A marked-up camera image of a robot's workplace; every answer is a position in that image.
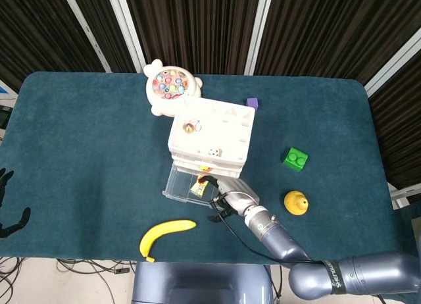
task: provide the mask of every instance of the white plastic drawer unit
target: white plastic drawer unit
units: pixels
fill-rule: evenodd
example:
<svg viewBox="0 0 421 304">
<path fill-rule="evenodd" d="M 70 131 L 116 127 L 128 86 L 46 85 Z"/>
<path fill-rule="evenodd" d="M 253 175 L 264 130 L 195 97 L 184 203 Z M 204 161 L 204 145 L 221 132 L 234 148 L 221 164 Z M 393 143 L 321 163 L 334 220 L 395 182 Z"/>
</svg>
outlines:
<svg viewBox="0 0 421 304">
<path fill-rule="evenodd" d="M 252 107 L 188 97 L 175 117 L 168 148 L 179 167 L 238 178 L 249 151 Z"/>
</svg>

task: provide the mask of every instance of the round toy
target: round toy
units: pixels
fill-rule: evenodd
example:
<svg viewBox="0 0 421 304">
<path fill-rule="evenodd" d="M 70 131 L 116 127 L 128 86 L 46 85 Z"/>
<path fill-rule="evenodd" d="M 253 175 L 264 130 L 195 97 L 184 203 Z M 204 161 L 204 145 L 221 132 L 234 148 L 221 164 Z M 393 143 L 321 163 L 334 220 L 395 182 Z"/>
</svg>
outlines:
<svg viewBox="0 0 421 304">
<path fill-rule="evenodd" d="M 303 215 L 309 208 L 309 201 L 300 191 L 288 192 L 285 196 L 284 204 L 288 212 L 293 215 Z"/>
<path fill-rule="evenodd" d="M 200 97 L 202 81 L 177 66 L 163 66 L 155 59 L 143 69 L 146 77 L 146 96 L 156 116 L 174 116 L 181 110 L 188 96 Z"/>
</svg>

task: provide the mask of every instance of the yellow toy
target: yellow toy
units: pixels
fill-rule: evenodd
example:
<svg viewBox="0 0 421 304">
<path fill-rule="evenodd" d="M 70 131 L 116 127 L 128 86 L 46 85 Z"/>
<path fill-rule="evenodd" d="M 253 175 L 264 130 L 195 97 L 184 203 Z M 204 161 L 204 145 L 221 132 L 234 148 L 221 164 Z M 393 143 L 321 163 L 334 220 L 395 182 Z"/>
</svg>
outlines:
<svg viewBox="0 0 421 304">
<path fill-rule="evenodd" d="M 285 196 L 284 204 L 288 212 L 293 215 L 303 215 L 309 208 L 309 201 L 300 191 L 288 192 Z"/>
<path fill-rule="evenodd" d="M 196 227 L 196 223 L 194 223 L 192 220 L 171 220 L 169 222 L 163 222 L 155 225 L 147 231 L 147 233 L 140 241 L 140 253 L 146 258 L 146 261 L 153 263 L 155 259 L 149 257 L 149 252 L 155 240 L 163 235 L 190 230 L 194 227 Z"/>
</svg>

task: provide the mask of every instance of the purple cube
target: purple cube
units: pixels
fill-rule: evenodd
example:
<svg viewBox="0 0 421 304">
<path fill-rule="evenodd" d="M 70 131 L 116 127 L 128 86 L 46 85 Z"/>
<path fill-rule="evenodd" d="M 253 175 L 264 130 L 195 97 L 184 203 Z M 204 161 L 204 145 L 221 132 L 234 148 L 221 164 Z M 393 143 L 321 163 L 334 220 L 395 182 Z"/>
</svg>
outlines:
<svg viewBox="0 0 421 304">
<path fill-rule="evenodd" d="M 246 105 L 248 107 L 252 107 L 257 111 L 257 108 L 259 107 L 259 102 L 257 102 L 257 98 L 247 98 Z"/>
</svg>

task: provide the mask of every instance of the table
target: table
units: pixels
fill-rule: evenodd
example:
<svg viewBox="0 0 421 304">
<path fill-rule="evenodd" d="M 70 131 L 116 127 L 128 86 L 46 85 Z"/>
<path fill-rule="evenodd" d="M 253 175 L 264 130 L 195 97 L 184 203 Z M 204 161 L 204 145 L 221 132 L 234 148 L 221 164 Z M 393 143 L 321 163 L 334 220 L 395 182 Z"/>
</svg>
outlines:
<svg viewBox="0 0 421 304">
<path fill-rule="evenodd" d="M 243 104 L 258 97 L 249 157 L 241 177 L 314 259 L 397 250 L 402 246 L 363 86 L 310 77 L 199 75 L 203 96 Z M 138 245 L 153 225 L 188 218 L 197 227 L 160 238 L 157 261 L 267 263 L 246 251 L 212 210 L 165 198 L 172 159 L 171 118 L 155 117 L 142 74 L 36 72 L 25 80 L 11 116 L 0 166 L 15 175 L 1 222 L 31 219 L 0 243 L 0 255 L 141 260 Z M 309 154 L 296 172 L 288 149 Z M 283 197 L 300 190 L 303 216 Z M 228 221 L 267 253 L 243 219 Z"/>
</svg>

